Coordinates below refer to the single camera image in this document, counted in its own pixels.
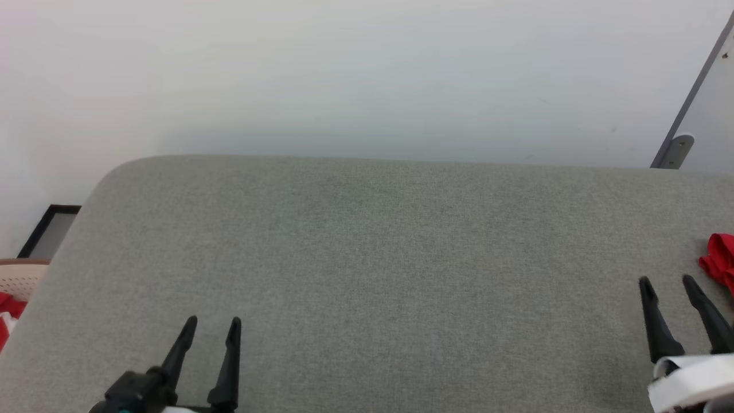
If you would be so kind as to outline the grey metal bracket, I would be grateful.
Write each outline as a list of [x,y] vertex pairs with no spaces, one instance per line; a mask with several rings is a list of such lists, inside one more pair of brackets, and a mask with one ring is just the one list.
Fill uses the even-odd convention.
[[657,168],[678,170],[694,146],[695,138],[690,134],[681,134],[673,138],[658,162]]

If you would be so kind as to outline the beige plastic laundry basket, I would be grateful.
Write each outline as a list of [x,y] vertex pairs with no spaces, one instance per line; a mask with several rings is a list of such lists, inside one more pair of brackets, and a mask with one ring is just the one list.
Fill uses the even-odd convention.
[[27,302],[48,271],[50,260],[0,259],[0,292]]

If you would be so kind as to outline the black framed panel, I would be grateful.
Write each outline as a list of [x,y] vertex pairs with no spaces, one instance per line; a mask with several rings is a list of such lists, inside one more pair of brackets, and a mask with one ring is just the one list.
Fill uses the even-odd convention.
[[21,248],[17,258],[52,259],[80,209],[79,205],[50,205]]

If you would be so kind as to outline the red shirt with white trim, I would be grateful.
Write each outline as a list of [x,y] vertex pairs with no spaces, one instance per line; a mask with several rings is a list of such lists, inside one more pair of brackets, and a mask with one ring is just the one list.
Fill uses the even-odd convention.
[[734,298],[734,235],[713,233],[709,237],[707,254],[699,258],[705,274],[729,290]]

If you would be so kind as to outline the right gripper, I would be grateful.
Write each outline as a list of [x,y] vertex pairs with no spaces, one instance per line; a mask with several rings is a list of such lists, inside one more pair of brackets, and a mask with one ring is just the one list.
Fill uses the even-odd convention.
[[639,292],[653,368],[648,385],[654,413],[734,413],[734,330],[695,279],[682,276],[690,305],[698,311],[711,344],[707,356],[684,356],[659,309],[659,298],[648,277],[640,277]]

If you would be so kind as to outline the red and white cloth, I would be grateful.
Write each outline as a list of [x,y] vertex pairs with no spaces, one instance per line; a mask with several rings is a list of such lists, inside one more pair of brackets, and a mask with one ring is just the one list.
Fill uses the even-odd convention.
[[26,301],[19,301],[6,292],[0,292],[0,351],[5,347],[26,306]]

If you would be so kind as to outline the grey metal panel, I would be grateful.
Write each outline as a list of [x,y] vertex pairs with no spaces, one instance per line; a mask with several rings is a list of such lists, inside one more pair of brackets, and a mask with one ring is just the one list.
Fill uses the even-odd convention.
[[734,11],[674,118],[650,167],[673,138],[694,136],[679,170],[734,175]]

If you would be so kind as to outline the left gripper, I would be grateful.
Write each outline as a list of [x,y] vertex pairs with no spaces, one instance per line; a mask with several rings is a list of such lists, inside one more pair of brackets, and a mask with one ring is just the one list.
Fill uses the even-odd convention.
[[[191,348],[198,319],[189,317],[175,340],[168,355],[163,359],[160,372],[163,377],[162,392],[166,398],[176,398],[176,387],[183,362]],[[225,356],[217,384],[209,391],[207,402],[212,411],[236,411],[239,405],[241,319],[234,317],[225,338]],[[165,406],[162,413],[210,413],[207,406]]]

